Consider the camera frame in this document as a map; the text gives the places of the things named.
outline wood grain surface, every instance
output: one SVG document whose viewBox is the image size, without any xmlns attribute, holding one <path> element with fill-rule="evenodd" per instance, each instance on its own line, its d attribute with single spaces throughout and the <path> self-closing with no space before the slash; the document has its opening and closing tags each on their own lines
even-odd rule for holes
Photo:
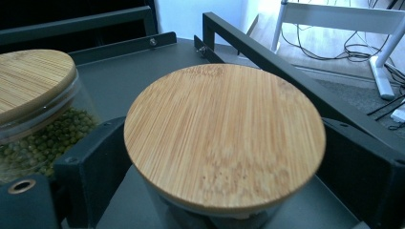
<svg viewBox="0 0 405 229">
<path fill-rule="evenodd" d="M 0 55 L 0 125 L 34 112 L 75 79 L 73 59 L 64 52 L 30 50 Z"/>
<path fill-rule="evenodd" d="M 208 64 L 146 88 L 124 127 L 130 158 L 161 194 L 188 209 L 246 214 L 271 207 L 314 175 L 322 119 L 285 80 Z"/>
</svg>

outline bamboo lid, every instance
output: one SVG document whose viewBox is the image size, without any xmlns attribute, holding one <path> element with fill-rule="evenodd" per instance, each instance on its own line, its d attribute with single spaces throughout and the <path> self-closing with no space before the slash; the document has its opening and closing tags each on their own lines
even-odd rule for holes
<svg viewBox="0 0 405 229">
<path fill-rule="evenodd" d="M 325 151 L 322 119 L 285 80 L 253 68 L 208 64 L 146 88 L 124 127 L 144 178 L 177 204 L 246 214 L 299 190 Z"/>
<path fill-rule="evenodd" d="M 64 52 L 30 50 L 0 54 L 0 126 L 46 106 L 75 79 Z"/>
</svg>

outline green beans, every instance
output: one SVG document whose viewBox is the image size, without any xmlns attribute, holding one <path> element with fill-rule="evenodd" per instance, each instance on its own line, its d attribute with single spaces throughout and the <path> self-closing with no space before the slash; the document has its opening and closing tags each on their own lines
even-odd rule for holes
<svg viewBox="0 0 405 229">
<path fill-rule="evenodd" d="M 0 185 L 29 174 L 53 175 L 53 162 L 91 132 L 97 120 L 86 111 L 68 109 L 45 128 L 0 145 Z"/>
</svg>

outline jar lid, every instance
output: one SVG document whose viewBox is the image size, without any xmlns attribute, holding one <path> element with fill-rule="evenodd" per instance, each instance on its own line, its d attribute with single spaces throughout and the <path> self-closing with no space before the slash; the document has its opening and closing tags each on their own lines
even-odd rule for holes
<svg viewBox="0 0 405 229">
<path fill-rule="evenodd" d="M 325 129 L 310 100 L 284 79 L 228 64 L 159 79 L 132 104 L 128 154 L 145 180 L 188 210 L 252 214 L 317 171 Z"/>
<path fill-rule="evenodd" d="M 29 50 L 0 54 L 0 142 L 10 136 L 4 133 L 11 126 L 27 123 L 32 116 L 48 111 L 56 98 L 59 97 L 57 103 L 65 103 L 60 95 L 72 87 L 75 79 L 75 63 L 64 52 Z"/>
</svg>

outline white wall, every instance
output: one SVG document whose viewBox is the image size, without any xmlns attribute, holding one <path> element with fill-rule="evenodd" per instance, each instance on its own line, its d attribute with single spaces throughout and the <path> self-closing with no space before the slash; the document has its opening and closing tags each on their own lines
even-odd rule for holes
<svg viewBox="0 0 405 229">
<path fill-rule="evenodd" d="M 248 17 L 245 12 L 248 9 L 247 2 L 248 0 L 155 0 L 159 33 L 174 31 L 178 38 L 192 40 L 194 35 L 203 38 L 203 13 L 209 11 L 244 31 Z M 215 41 L 226 44 L 219 37 Z"/>
</svg>

